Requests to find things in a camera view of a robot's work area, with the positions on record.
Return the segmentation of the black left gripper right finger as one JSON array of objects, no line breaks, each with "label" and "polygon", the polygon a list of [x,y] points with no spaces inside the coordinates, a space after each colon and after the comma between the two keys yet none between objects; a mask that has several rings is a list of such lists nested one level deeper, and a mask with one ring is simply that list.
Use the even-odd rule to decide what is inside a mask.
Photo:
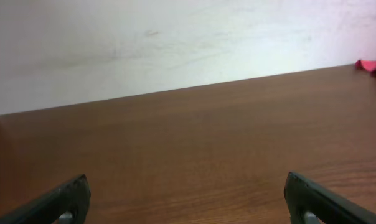
[{"label": "black left gripper right finger", "polygon": [[292,224],[373,224],[376,214],[366,210],[323,186],[289,172],[284,199]]}]

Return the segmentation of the red printed t-shirt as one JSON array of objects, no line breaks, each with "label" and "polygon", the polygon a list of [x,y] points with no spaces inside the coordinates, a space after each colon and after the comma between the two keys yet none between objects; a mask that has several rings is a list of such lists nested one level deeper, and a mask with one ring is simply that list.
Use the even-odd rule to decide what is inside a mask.
[{"label": "red printed t-shirt", "polygon": [[376,75],[376,60],[358,60],[355,68]]}]

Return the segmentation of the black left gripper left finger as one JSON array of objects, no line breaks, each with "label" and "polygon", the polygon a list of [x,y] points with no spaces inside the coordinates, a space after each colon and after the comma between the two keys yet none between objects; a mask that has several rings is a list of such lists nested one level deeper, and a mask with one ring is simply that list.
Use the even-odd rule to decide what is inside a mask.
[{"label": "black left gripper left finger", "polygon": [[0,224],[83,224],[90,206],[90,197],[86,175],[78,175],[0,217]]}]

